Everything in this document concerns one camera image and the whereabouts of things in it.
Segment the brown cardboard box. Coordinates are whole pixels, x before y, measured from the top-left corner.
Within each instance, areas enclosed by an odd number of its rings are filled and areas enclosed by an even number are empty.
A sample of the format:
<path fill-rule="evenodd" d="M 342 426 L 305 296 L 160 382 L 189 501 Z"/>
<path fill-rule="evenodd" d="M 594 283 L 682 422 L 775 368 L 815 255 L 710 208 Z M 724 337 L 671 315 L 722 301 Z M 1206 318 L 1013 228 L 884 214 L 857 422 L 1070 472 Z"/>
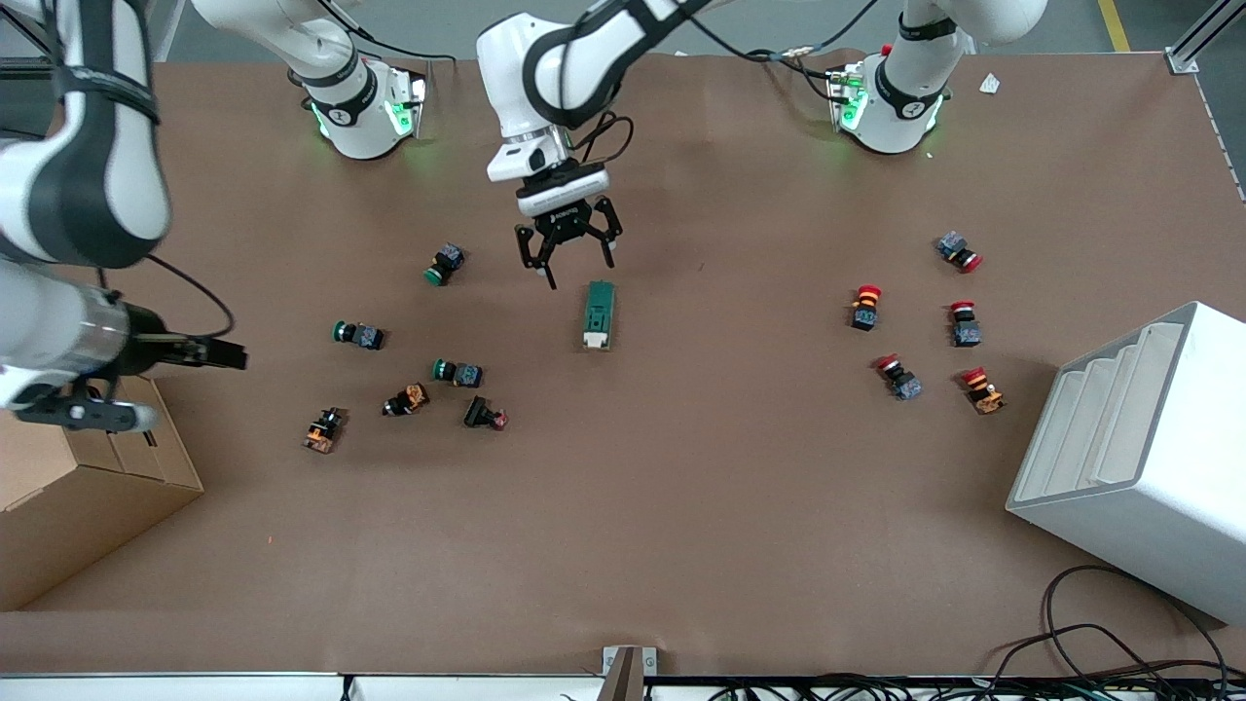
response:
<path fill-rule="evenodd" d="M 0 408 L 0 613 L 26 608 L 203 493 L 152 379 L 120 398 L 156 408 L 143 433 L 70 431 Z"/>

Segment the white slotted rack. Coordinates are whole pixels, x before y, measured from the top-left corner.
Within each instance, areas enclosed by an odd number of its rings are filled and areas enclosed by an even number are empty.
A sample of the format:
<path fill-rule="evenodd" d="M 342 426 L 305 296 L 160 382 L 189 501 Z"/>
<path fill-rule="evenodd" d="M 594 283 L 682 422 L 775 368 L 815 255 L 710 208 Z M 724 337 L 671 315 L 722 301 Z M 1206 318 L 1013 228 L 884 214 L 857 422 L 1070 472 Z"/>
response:
<path fill-rule="evenodd" d="M 1192 301 L 1060 365 L 1006 508 L 1246 628 L 1246 322 Z"/>

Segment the brown paper table cover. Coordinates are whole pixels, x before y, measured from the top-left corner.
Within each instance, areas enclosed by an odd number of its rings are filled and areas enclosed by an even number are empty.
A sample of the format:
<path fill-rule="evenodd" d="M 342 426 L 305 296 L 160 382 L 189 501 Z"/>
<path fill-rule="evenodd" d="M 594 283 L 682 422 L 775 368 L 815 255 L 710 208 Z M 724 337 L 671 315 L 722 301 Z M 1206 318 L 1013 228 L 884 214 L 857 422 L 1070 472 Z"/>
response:
<path fill-rule="evenodd" d="M 574 240 L 552 291 L 486 177 L 475 66 L 436 68 L 426 139 L 353 163 L 282 67 L 161 65 L 161 256 L 235 311 L 248 369 L 161 371 L 203 496 L 0 615 L 0 670 L 579 674 L 625 644 L 677 674 L 988 669 L 1087 560 L 1006 510 L 1057 369 L 1195 299 L 1246 318 L 1246 205 L 1200 85 L 1156 55 L 972 56 L 953 86 L 921 151 L 878 157 L 796 77 L 642 59 L 617 266 Z M 445 243 L 466 259 L 436 288 Z M 579 337 L 592 280 L 617 288 L 611 350 Z M 977 347 L 953 346 L 961 299 Z M 959 379 L 979 365 L 989 416 Z M 384 417 L 412 383 L 430 403 Z M 506 430 L 462 425 L 475 395 Z M 321 456 L 302 442 L 330 407 Z"/>

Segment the grey metal bracket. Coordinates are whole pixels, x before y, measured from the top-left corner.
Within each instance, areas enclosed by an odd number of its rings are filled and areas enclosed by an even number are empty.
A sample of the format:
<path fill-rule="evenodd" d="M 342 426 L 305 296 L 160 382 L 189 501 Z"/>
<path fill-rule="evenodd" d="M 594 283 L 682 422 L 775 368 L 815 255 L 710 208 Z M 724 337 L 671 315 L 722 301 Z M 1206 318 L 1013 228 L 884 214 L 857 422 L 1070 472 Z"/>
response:
<path fill-rule="evenodd" d="M 659 674 L 658 664 L 658 647 L 606 646 L 604 682 L 596 701 L 653 701 L 648 680 Z"/>

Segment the white table edge rail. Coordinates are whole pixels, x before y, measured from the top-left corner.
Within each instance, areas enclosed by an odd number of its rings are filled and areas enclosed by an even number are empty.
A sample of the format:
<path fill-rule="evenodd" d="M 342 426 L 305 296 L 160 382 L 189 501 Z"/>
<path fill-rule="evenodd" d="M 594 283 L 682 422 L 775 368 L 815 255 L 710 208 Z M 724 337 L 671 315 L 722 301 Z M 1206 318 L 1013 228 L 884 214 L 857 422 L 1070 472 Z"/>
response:
<path fill-rule="evenodd" d="M 0 675 L 0 701 L 596 701 L 596 676 L 445 676 L 334 674 Z M 1145 689 L 1108 695 L 1055 689 L 994 689 L 986 680 L 934 684 L 787 684 L 744 679 L 658 679 L 653 701 L 1158 701 Z"/>

